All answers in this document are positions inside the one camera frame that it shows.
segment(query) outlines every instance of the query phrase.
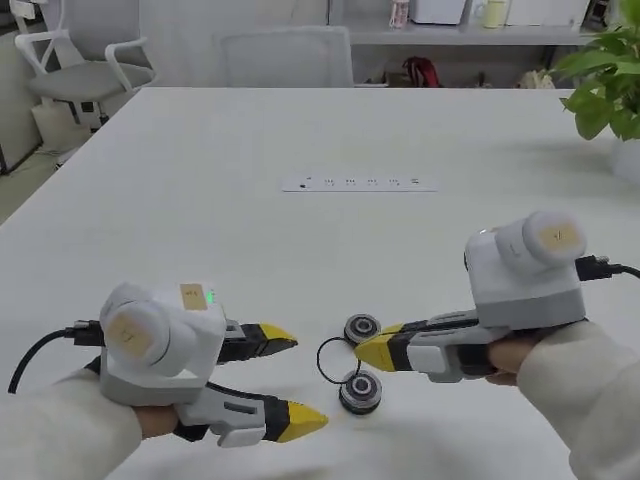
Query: black ring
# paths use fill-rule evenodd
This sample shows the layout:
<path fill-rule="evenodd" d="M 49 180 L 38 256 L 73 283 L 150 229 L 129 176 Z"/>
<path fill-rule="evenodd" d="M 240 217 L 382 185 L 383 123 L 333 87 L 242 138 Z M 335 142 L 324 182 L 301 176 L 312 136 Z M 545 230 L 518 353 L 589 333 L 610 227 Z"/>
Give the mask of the black ring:
<path fill-rule="evenodd" d="M 327 374 L 324 373 L 324 371 L 322 370 L 322 367 L 320 366 L 320 353 L 322 353 L 322 349 L 328 344 L 330 344 L 331 342 L 345 342 L 350 345 L 349 341 L 344 337 L 331 337 L 328 340 L 325 340 L 324 342 L 322 342 L 322 345 L 318 347 L 318 352 L 316 353 L 316 367 L 318 367 L 318 371 L 320 372 L 320 375 L 322 375 L 327 382 L 332 383 L 334 385 L 346 385 L 360 373 L 360 367 L 362 366 L 362 361 L 358 359 L 358 364 L 356 366 L 355 372 L 353 372 L 353 375 L 351 375 L 351 377 L 347 378 L 346 380 L 343 380 L 342 382 L 338 382 L 332 378 L 329 378 Z"/>

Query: shelf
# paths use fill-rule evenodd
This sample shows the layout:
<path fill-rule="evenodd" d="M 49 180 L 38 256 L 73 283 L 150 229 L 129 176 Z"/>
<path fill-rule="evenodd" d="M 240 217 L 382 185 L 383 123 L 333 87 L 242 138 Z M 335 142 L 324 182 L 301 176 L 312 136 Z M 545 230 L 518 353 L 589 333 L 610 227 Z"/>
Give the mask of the shelf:
<path fill-rule="evenodd" d="M 482 26 L 416 25 L 402 30 L 389 28 L 382 15 L 349 18 L 342 25 L 349 29 L 352 45 L 573 45 L 589 43 L 593 32 L 572 31 L 569 27 L 508 26 L 485 29 Z"/>

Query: white sleeve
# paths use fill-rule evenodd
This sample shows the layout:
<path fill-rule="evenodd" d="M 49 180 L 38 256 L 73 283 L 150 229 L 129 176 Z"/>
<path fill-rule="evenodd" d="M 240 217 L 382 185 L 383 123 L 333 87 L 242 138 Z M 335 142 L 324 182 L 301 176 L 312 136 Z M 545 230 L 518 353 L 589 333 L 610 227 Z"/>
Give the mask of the white sleeve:
<path fill-rule="evenodd" d="M 88 370 L 0 403 L 2 480 L 104 480 L 141 441 L 133 410 Z"/>
<path fill-rule="evenodd" d="M 571 450 L 579 480 L 640 478 L 640 363 L 590 322 L 542 341 L 518 386 Z"/>

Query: metal bearing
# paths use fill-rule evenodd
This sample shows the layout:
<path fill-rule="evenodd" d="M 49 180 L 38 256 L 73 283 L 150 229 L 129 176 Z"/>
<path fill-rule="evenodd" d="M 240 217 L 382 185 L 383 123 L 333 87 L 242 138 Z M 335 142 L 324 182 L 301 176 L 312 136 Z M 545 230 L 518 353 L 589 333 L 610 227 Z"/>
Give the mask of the metal bearing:
<path fill-rule="evenodd" d="M 340 386 L 338 398 L 348 412 L 368 415 L 378 408 L 382 400 L 382 384 L 373 373 L 354 370 L 346 375 L 345 381 L 347 383 Z"/>
<path fill-rule="evenodd" d="M 380 322 L 371 315 L 364 313 L 354 315 L 344 326 L 344 338 L 353 345 L 360 345 L 380 333 Z"/>

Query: office chair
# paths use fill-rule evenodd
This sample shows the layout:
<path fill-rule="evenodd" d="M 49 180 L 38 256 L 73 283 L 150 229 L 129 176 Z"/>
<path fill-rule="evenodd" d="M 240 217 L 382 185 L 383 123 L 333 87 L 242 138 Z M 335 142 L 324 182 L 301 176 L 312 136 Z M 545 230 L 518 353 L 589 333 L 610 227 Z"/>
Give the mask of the office chair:
<path fill-rule="evenodd" d="M 353 87 L 344 27 L 287 27 L 214 35 L 215 77 L 225 87 Z"/>
<path fill-rule="evenodd" d="M 156 80 L 140 36 L 139 0 L 61 0 L 55 30 L 18 35 L 15 44 L 36 72 L 28 88 L 45 99 L 97 103 L 100 122 L 108 117 L 101 102 L 135 93 Z M 61 40 L 77 50 L 76 64 L 48 72 L 53 49 Z M 49 41 L 38 59 L 34 44 Z"/>

